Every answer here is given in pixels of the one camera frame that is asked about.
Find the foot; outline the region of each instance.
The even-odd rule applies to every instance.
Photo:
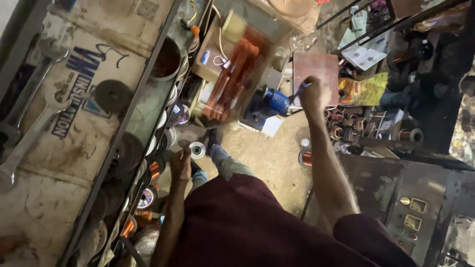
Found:
[[[198,164],[196,164],[196,162],[195,162],[194,160],[191,160],[190,165],[191,165],[191,176],[192,176],[192,177],[195,175],[195,173],[197,173],[198,171],[201,171],[201,170],[202,170],[202,169],[198,166]]]
[[[223,131],[220,127],[208,130],[208,145],[206,146],[206,155],[209,156],[209,152],[214,144],[221,145],[223,142]]]

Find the maroon shirt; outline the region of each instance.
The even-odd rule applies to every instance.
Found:
[[[344,216],[325,235],[285,211],[266,184],[217,177],[185,200],[170,266],[416,266],[377,219]]]

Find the wrench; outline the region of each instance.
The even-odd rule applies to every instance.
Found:
[[[7,138],[3,147],[12,147],[21,138],[19,130],[21,119],[25,114],[33,96],[38,90],[40,84],[43,82],[46,74],[51,66],[65,59],[69,54],[69,48],[61,47],[60,49],[53,48],[53,38],[41,39],[38,41],[38,47],[41,50],[42,59],[40,64],[36,67],[35,71],[28,80],[25,88],[18,96],[18,100],[13,105],[8,115],[3,121],[0,122],[0,136],[5,135]]]
[[[46,125],[51,121],[54,115],[65,111],[71,105],[69,99],[65,103],[60,103],[55,99],[53,90],[47,90],[45,93],[46,106],[38,119],[33,123],[25,136],[12,151],[7,160],[0,165],[0,192],[9,191],[15,182],[15,170],[20,164],[31,145],[41,136]]]

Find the left hand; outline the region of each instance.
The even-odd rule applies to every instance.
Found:
[[[183,148],[170,159],[171,179],[173,181],[187,181],[191,177],[191,149]]]

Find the right hand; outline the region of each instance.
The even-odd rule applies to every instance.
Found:
[[[188,181],[191,177],[191,149],[183,148],[170,158],[172,181]]]
[[[300,93],[302,107],[309,114],[323,113],[332,98],[330,88],[321,86],[320,80],[315,76],[309,76],[304,82],[309,86]]]

